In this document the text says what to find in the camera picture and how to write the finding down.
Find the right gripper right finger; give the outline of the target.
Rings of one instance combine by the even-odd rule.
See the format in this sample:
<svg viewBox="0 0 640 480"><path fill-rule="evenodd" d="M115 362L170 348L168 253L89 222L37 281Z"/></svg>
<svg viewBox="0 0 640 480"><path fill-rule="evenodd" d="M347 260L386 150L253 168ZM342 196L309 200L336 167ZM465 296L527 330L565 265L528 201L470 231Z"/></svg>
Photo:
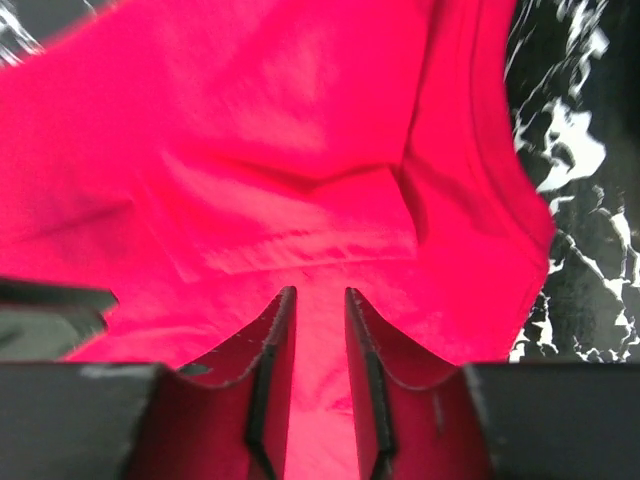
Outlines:
<svg viewBox="0 0 640 480"><path fill-rule="evenodd" d="M462 478L459 370L393 327L355 288L345 292L345 335L360 477Z"/></svg>

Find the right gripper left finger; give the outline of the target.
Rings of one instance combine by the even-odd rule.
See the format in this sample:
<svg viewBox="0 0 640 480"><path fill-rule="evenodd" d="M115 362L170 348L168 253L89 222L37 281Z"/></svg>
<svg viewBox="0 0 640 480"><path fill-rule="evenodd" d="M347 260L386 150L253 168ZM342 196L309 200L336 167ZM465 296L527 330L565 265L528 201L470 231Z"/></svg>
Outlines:
<svg viewBox="0 0 640 480"><path fill-rule="evenodd" d="M296 305L296 288L284 287L255 320L178 370L198 388L187 407L198 479L283 477Z"/></svg>

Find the red t-shirt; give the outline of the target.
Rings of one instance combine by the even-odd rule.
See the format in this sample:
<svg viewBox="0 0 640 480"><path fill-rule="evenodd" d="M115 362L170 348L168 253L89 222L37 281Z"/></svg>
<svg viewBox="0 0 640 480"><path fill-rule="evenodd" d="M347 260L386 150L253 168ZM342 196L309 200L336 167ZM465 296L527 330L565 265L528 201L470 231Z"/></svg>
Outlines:
<svg viewBox="0 0 640 480"><path fill-rule="evenodd" d="M511 1L124 1L1 73L1 271L110 289L77 361L187 363L298 290L285 475L353 479L344 291L508 356L554 226L514 151Z"/></svg>

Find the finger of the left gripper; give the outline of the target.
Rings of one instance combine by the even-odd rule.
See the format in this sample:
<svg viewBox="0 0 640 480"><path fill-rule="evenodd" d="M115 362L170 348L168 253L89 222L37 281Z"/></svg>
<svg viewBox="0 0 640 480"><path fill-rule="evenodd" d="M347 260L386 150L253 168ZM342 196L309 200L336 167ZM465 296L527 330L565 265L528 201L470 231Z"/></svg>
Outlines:
<svg viewBox="0 0 640 480"><path fill-rule="evenodd" d="M1 279L1 360L55 361L107 331L108 289Z"/></svg>

